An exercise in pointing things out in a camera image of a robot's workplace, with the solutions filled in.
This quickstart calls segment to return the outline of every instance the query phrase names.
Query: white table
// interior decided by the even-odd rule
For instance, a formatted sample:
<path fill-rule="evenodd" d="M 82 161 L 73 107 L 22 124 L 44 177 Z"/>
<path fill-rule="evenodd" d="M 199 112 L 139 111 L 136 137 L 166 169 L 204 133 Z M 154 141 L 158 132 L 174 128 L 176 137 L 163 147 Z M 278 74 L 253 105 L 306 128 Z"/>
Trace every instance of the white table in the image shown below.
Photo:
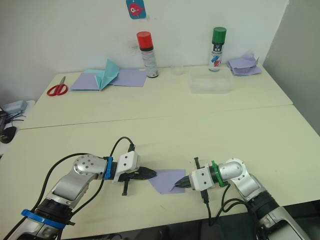
<path fill-rule="evenodd" d="M 320 199 L 313 185 L 319 181 L 320 138 L 292 106 L 134 119 L 26 129 L 18 132 L 0 161 L 0 237 L 31 208 L 49 168 L 72 153 L 108 156 L 121 136 L 132 138 L 141 165 L 152 169 L 196 169 L 193 157 L 203 165 L 243 160 L 248 170 L 280 205 Z M 122 142 L 115 159 L 128 148 Z M 73 165 L 73 159 L 53 172 L 46 192 Z M 90 184 L 82 204 L 97 190 Z M 223 188 L 208 191 L 212 215 L 218 211 Z M 63 238 L 93 236 L 207 218 L 199 192 L 161 195 L 147 181 L 131 181 L 128 196 L 123 184 L 107 182 L 100 194 L 72 219 L 75 226 Z M 226 199 L 239 197 L 234 187 Z M 237 206 L 228 214 L 244 212 Z"/>
<path fill-rule="evenodd" d="M 291 100 L 263 69 L 262 74 L 235 76 L 229 94 L 192 94 L 191 68 L 208 71 L 208 66 L 186 67 L 183 75 L 160 68 L 159 77 L 147 78 L 144 87 L 108 86 L 103 91 L 70 91 L 50 97 L 47 90 L 66 76 L 69 87 L 81 74 L 58 74 L 44 91 L 23 123 L 24 129 L 104 121 L 197 115 L 241 109 L 291 105 Z"/>
<path fill-rule="evenodd" d="M 18 116 L 15 118 L 15 120 L 23 120 L 25 121 L 27 118 L 27 115 L 29 114 L 30 110 L 33 108 L 33 106 L 36 104 L 36 101 L 34 100 L 30 100 L 30 101 L 26 101 L 27 105 L 25 110 L 23 111 L 22 115 L 24 116 Z M 21 128 L 22 125 L 22 121 L 13 121 L 13 122 L 9 122 L 5 125 L 5 129 L 8 127 L 16 127 L 16 132 L 18 132 L 18 130 Z M 7 148 L 12 144 L 12 141 L 9 143 L 2 143 L 0 142 L 0 156 L 2 156 L 3 154 L 5 154 L 5 151 L 7 150 Z"/>

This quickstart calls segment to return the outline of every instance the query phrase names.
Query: robotic arm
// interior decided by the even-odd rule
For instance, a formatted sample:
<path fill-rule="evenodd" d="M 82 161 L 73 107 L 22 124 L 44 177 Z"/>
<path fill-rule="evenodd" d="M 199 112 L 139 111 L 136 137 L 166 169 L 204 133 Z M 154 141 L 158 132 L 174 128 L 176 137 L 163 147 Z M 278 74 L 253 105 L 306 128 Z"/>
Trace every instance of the robotic arm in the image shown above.
<path fill-rule="evenodd" d="M 55 239 L 66 225 L 74 225 L 70 222 L 72 210 L 84 196 L 92 180 L 104 178 L 113 183 L 124 182 L 122 195 L 125 196 L 130 179 L 143 180 L 156 176 L 155 171 L 140 167 L 140 157 L 134 150 L 121 155 L 118 162 L 113 162 L 112 157 L 106 159 L 91 154 L 79 156 L 71 171 L 58 181 L 34 212 L 27 209 L 22 211 L 23 222 L 5 239 Z"/>
<path fill-rule="evenodd" d="M 279 206 L 262 184 L 248 173 L 243 161 L 232 158 L 219 166 L 213 161 L 212 166 L 202 168 L 197 163 L 197 168 L 179 180 L 176 187 L 205 191 L 216 184 L 224 187 L 225 181 L 230 180 L 247 203 L 248 211 L 254 213 L 259 224 L 270 232 L 270 240 L 310 240 L 285 208 Z"/>

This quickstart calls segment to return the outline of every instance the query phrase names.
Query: red scissors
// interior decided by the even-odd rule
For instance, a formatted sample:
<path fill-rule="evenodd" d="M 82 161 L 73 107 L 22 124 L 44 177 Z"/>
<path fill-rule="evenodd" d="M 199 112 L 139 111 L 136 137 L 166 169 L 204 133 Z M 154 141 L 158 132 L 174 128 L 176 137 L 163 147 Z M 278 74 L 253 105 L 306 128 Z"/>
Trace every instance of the red scissors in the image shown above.
<path fill-rule="evenodd" d="M 60 95 L 65 94 L 65 93 L 68 91 L 68 86 L 64 84 L 65 80 L 66 80 L 66 76 L 64 76 L 64 77 L 61 79 L 61 81 L 60 81 L 60 83 L 59 83 L 58 85 L 55 85 L 55 86 L 53 86 L 52 88 L 50 88 L 50 89 L 46 92 L 46 94 L 47 94 L 48 96 L 50 96 L 50 97 L 53 97 L 53 96 L 56 96 L 56 95 L 60 96 Z"/>

